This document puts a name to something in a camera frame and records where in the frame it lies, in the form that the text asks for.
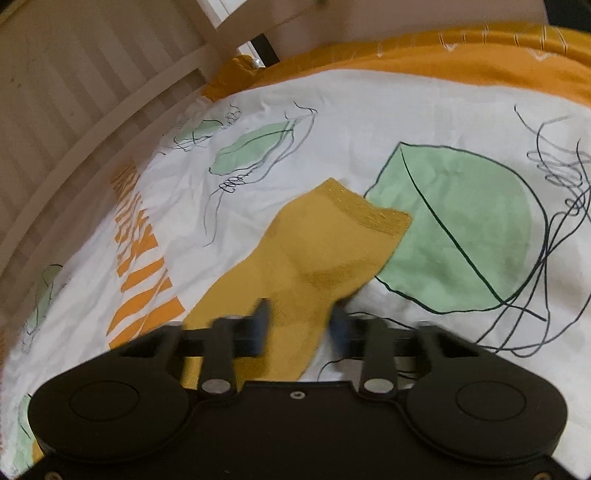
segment wooden bed frame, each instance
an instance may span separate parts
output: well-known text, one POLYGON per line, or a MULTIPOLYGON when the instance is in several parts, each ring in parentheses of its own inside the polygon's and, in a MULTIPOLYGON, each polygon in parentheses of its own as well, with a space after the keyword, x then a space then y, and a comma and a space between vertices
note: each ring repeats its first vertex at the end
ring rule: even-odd
POLYGON ((224 61, 256 55, 249 40, 265 33, 284 59, 483 21, 546 22, 544 3, 16 0, 0 15, 0 326, 94 231, 116 169, 147 158, 224 61))

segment black line drawing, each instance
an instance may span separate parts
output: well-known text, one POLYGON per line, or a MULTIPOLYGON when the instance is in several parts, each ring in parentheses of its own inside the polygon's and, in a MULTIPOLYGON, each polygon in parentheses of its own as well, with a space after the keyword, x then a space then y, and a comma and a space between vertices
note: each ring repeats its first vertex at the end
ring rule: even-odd
MULTIPOLYGON (((523 178, 523 176, 521 176, 519 173, 517 173, 513 168, 510 168, 500 162, 497 162, 496 160, 493 160, 491 158, 488 157, 484 157, 482 155, 479 154, 475 154, 473 152, 470 151, 466 151, 466 150, 461 150, 458 148, 454 148, 454 147, 448 147, 446 145, 410 145, 410 144, 406 144, 404 142, 400 142, 397 147, 395 148, 394 152, 392 153, 392 155, 390 156, 390 158, 388 159, 388 162, 386 163, 386 165, 384 165, 384 167, 382 168, 382 170, 380 171, 378 178, 376 180, 376 182, 374 183, 374 185, 372 185, 368 191, 365 193, 365 197, 371 202, 371 201, 375 201, 375 199, 372 198, 372 190, 374 189, 374 187, 376 187, 378 185, 378 183, 381 180, 382 174, 384 173, 384 171, 386 170, 386 168, 389 166, 391 160, 394 158, 394 155, 399 154, 400 155, 400 164, 399 167, 403 169, 404 174, 402 176, 406 177, 409 179, 410 181, 410 185, 411 185, 411 190, 412 192, 410 192, 411 194, 416 194, 417 197, 420 200, 420 203, 422 205, 424 205, 424 207, 426 208, 426 210, 428 211, 428 215, 430 218, 434 219, 435 225, 437 225, 437 231, 442 231, 444 232, 444 236, 445 238, 448 239, 448 241, 451 242, 451 244, 454 247, 454 250, 457 251, 459 253, 459 258, 462 259, 462 265, 466 264, 469 268, 467 269, 472 275, 474 275, 476 278, 474 278, 474 280, 476 281, 480 281, 486 288, 486 292, 487 295, 491 298, 491 300, 494 300, 494 303, 490 303, 490 305, 488 307, 480 307, 480 308, 468 308, 468 307, 462 307, 462 308, 457 308, 457 309, 442 309, 442 308, 435 308, 432 304, 427 304, 428 302, 425 301, 421 301, 420 299, 416 298, 413 295, 407 294, 404 291, 398 290, 396 288, 392 288, 387 281, 385 281, 384 278, 382 278, 384 271, 386 270, 386 268, 388 266, 386 266, 376 277, 376 279, 382 284, 384 285, 384 287, 386 289, 388 289, 389 291, 392 291, 394 293, 399 294, 400 296, 413 301, 414 303, 418 304, 419 306, 421 306, 424 310, 430 312, 430 313, 434 313, 434 314, 440 314, 440 315, 444 315, 444 314, 448 314, 448 313, 458 313, 458 312, 484 312, 484 311, 489 311, 489 310, 495 310, 497 309, 499 306, 506 304, 506 302, 508 302, 509 300, 515 298, 517 295, 519 295, 520 293, 520 289, 517 288, 516 290, 510 292, 510 293, 505 293, 505 295, 501 295, 499 294, 495 288, 492 286, 491 282, 489 282, 486 278, 486 274, 484 274, 479 267, 476 266, 476 262, 473 261, 473 259, 471 259, 470 254, 466 251, 466 249, 464 247, 462 247, 461 245, 461 241, 458 241, 455 236, 452 234, 452 232, 450 231, 450 229, 446 226, 446 223, 444 220, 442 220, 439 215, 436 213, 436 211, 434 210, 434 207, 432 207, 431 203, 427 200, 424 192, 421 190, 421 188, 419 187, 419 185, 417 184, 417 180, 415 179, 413 173, 410 172, 410 168, 406 159, 406 155, 404 154, 405 149, 412 149, 415 148, 417 150, 423 149, 423 148, 428 148, 430 150, 431 154, 437 154, 437 155, 445 155, 445 154, 459 154, 459 155, 466 155, 468 156, 470 159, 472 159, 471 163, 474 163, 477 159, 478 161, 480 161, 483 165, 492 165, 494 168, 498 168, 500 169, 501 172, 503 172, 503 175, 505 177, 505 179, 507 179, 507 177, 511 177, 511 178, 515 178, 517 179, 517 181, 515 181, 515 186, 518 187, 519 190, 524 189, 525 191, 527 191, 530 195, 531 198, 533 199, 534 203, 539 207, 540 209, 540 213, 541 215, 545 215, 541 200, 538 198, 538 196, 536 195, 536 193, 533 191, 533 189, 530 187, 530 185, 525 181, 525 179, 523 178)), ((400 178, 401 174, 398 172, 398 170, 394 170, 395 175, 400 178)), ((481 172, 477 171, 477 176, 481 177, 481 172)), ((456 208, 463 208, 464 204, 461 205, 457 205, 456 208)), ((528 208, 528 212, 527 212, 527 216, 528 218, 530 217, 530 213, 529 213, 529 208, 528 208)), ((419 221, 417 218, 414 219, 414 224, 411 225, 412 227, 416 227, 416 223, 417 221, 419 221)), ((425 232, 424 231, 420 231, 421 236, 424 236, 425 232)), ((427 242, 429 245, 431 245, 433 243, 433 238, 431 238, 430 236, 427 236, 427 242)), ((412 252, 411 253, 412 256, 416 256, 417 253, 416 252, 412 252)))
POLYGON ((18 405, 17 431, 13 433, 12 444, 15 448, 15 455, 12 461, 13 476, 22 475, 33 466, 33 443, 35 437, 27 418, 31 394, 25 395, 18 405))
POLYGON ((219 209, 224 196, 266 178, 275 165, 299 150, 310 135, 318 110, 294 104, 305 113, 294 118, 285 113, 284 122, 247 132, 217 153, 209 173, 221 179, 208 195, 203 209, 203 230, 208 239, 204 247, 216 239, 219 209))
MULTIPOLYGON (((162 145, 161 148, 166 148, 168 150, 183 150, 184 152, 189 152, 194 147, 207 148, 207 145, 203 145, 207 140, 213 137, 216 132, 234 125, 242 116, 242 112, 236 105, 230 103, 229 107, 230 110, 225 114, 225 123, 212 118, 203 119, 197 128, 190 128, 188 130, 184 130, 183 126, 179 125, 176 128, 181 131, 173 137, 173 143, 175 146, 169 147, 167 145, 162 145)), ((166 155, 162 150, 159 150, 158 153, 166 155)))
MULTIPOLYGON (((320 371, 318 372, 318 375, 316 375, 316 381, 319 382, 320 378, 322 377, 322 373, 324 373, 324 370, 326 369, 326 367, 328 367, 329 365, 336 365, 339 364, 341 362, 343 362, 344 360, 347 360, 346 358, 337 358, 337 360, 329 360, 328 362, 325 362, 324 365, 322 365, 322 368, 320 369, 320 371)), ((401 378, 404 378, 406 380, 412 380, 415 381, 417 379, 417 377, 413 376, 416 374, 416 372, 412 371, 412 370, 401 370, 401 369, 397 369, 398 371, 398 376, 401 378)))
POLYGON ((63 268, 60 264, 51 264, 41 274, 41 281, 35 288, 35 308, 27 321, 22 326, 21 349, 24 353, 29 353, 35 336, 39 332, 43 321, 47 317, 51 301, 61 291, 65 284, 55 288, 54 279, 63 268))
MULTIPOLYGON (((496 318, 494 318, 490 326, 478 337, 476 343, 495 353, 509 352, 519 358, 529 358, 538 353, 544 345, 555 341, 564 332, 575 325, 580 320, 591 301, 590 290, 586 294, 582 304, 579 305, 576 314, 568 321, 562 321, 561 326, 558 327, 557 331, 553 332, 551 330, 551 325, 556 324, 556 314, 553 312, 553 307, 550 301, 552 291, 548 279, 550 273, 548 261, 559 248, 568 248, 569 240, 572 240, 574 235, 582 233, 583 229, 586 229, 585 234, 587 235, 591 232, 591 216, 589 215, 589 209, 591 207, 591 183, 585 169, 585 165, 591 163, 591 155, 580 148, 582 140, 580 138, 576 142, 576 145, 574 145, 574 148, 565 148, 564 146, 551 142, 547 136, 545 136, 547 127, 552 124, 564 122, 570 119, 570 116, 556 117, 542 122, 538 128, 533 128, 524 120, 517 105, 514 106, 514 111, 524 128, 535 138, 535 148, 527 152, 527 160, 535 164, 536 168, 541 174, 543 174, 545 182, 547 182, 551 188, 563 190, 566 194, 566 198, 564 200, 564 208, 556 212, 548 213, 534 189, 528 184, 523 176, 506 165, 490 158, 488 159, 497 163, 499 166, 510 170, 519 177, 524 186, 532 194, 537 206, 540 208, 544 224, 543 239, 541 241, 541 248, 537 255, 537 259, 533 263, 531 271, 526 275, 525 280, 518 286, 515 292, 507 298, 503 298, 495 292, 495 289, 487 280, 486 275, 479 271, 478 267, 470 259, 470 256, 456 240, 453 233, 446 228, 444 222, 437 216, 437 213, 430 206, 425 195, 423 195, 419 186, 415 182, 415 179, 408 168, 408 164, 404 159, 404 153, 402 153, 402 161, 404 163, 405 173, 408 175, 424 206, 439 224, 442 231, 444 231, 449 237, 455 248, 457 248, 462 254, 465 261, 470 265, 482 284, 486 286, 491 292, 491 295, 493 295, 498 301, 498 304, 493 308, 462 310, 463 312, 498 312, 496 318), (535 305, 535 298, 538 298, 538 301, 539 298, 543 299, 542 308, 540 308, 539 305, 535 305), (527 345, 519 345, 512 342, 512 340, 515 339, 516 331, 523 323, 524 319, 532 319, 535 322, 542 322, 544 328, 537 341, 528 343, 527 345), (487 337, 489 337, 491 332, 493 332, 501 323, 504 324, 505 328, 509 325, 509 328, 507 328, 507 331, 502 334, 503 338, 498 344, 491 344, 490 341, 487 341, 487 337)), ((429 305, 426 305, 412 296, 406 295, 398 290, 393 290, 387 283, 379 278, 378 280, 389 291, 397 293, 401 297, 414 302, 430 313, 445 315, 458 312, 457 310, 449 312, 433 310, 429 305)))

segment mustard yellow fabric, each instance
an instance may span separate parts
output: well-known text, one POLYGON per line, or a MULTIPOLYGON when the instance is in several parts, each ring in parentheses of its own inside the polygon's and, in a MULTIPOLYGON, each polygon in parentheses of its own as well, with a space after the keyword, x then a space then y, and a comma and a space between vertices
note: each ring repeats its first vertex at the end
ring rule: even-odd
POLYGON ((527 88, 591 106, 591 35, 548 25, 482 24, 320 47, 267 69, 251 66, 240 81, 233 62, 204 90, 210 100, 325 70, 361 69, 527 88))
POLYGON ((39 444, 37 443, 37 439, 33 442, 33 463, 37 463, 42 460, 44 457, 39 444))
MULTIPOLYGON (((236 361, 243 380, 297 380, 308 366, 338 299, 371 280, 410 224, 334 179, 285 205, 250 256, 223 275, 185 319, 188 329, 247 315, 271 300, 265 355, 236 361)), ((200 359, 189 359, 183 384, 195 387, 200 359)))

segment white bedsheet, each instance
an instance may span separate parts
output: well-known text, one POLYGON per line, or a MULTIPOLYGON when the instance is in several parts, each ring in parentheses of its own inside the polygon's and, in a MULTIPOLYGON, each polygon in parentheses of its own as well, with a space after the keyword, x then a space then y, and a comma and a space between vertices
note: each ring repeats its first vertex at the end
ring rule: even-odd
MULTIPOLYGON (((249 255, 283 205, 328 177, 411 212, 406 244, 350 308, 406 325, 437 322, 551 381, 569 405, 554 456, 586 478, 590 120, 584 106, 522 89, 332 70, 214 105, 200 99, 135 188, 158 241, 153 256, 164 258, 171 281, 167 299, 185 308, 177 320, 249 255), (280 131, 289 135, 282 140, 280 131)), ((108 349, 107 328, 124 300, 116 216, 59 274, 66 285, 30 351, 8 359, 1 468, 11 475, 20 468, 15 412, 23 399, 108 349)), ((326 341, 303 380, 334 358, 326 341)), ((329 366, 322 380, 344 375, 342 365, 329 366)))

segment bed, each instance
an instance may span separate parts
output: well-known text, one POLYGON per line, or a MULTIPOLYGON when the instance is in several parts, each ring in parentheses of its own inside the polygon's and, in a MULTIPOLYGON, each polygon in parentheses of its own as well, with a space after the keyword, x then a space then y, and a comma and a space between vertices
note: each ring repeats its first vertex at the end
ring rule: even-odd
MULTIPOLYGON (((412 217, 345 289, 348 309, 440 323, 553 382, 570 409, 555 458, 589 476, 590 37, 549 26, 541 0, 370 3, 17 0, 1 14, 7 475, 39 455, 36 388, 165 323, 240 313, 224 309, 248 301, 205 306, 216 283, 334 179, 412 217)), ((359 374, 323 324, 295 331, 311 335, 297 362, 265 378, 359 374)))

